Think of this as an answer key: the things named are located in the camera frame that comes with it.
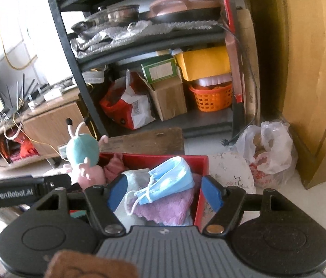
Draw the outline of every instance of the orange basket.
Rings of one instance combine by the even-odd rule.
[[[212,90],[199,90],[193,86],[190,86],[189,89],[195,95],[199,110],[203,112],[222,110],[232,104],[232,83]]]

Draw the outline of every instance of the gray ribbed plate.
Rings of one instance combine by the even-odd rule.
[[[134,226],[127,236],[105,240],[97,256],[136,264],[140,278],[270,277],[240,262],[224,240],[205,237],[195,226]]]

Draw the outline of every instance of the face mask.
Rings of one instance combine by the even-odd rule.
[[[192,179],[190,167],[182,157],[170,158],[149,171],[149,174],[150,181],[147,187],[139,191],[127,192],[124,200],[124,207],[128,215],[133,213],[138,203],[140,205],[152,203],[167,195],[194,187],[194,180]],[[132,192],[134,192],[134,196],[137,196],[137,200],[134,202],[129,212],[127,208],[127,198]]]

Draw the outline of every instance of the purple cloth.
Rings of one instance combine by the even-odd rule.
[[[166,226],[182,225],[186,219],[187,210],[192,204],[194,194],[200,189],[202,176],[192,174],[192,178],[195,182],[193,188],[165,196],[151,204],[137,204],[133,213],[157,224],[162,223]]]

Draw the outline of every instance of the red and white bag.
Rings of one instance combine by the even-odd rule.
[[[101,99],[101,108],[121,126],[130,130],[138,129],[155,120],[151,115],[149,98],[145,94],[138,94],[140,89],[138,74],[127,70],[126,76],[114,81]]]

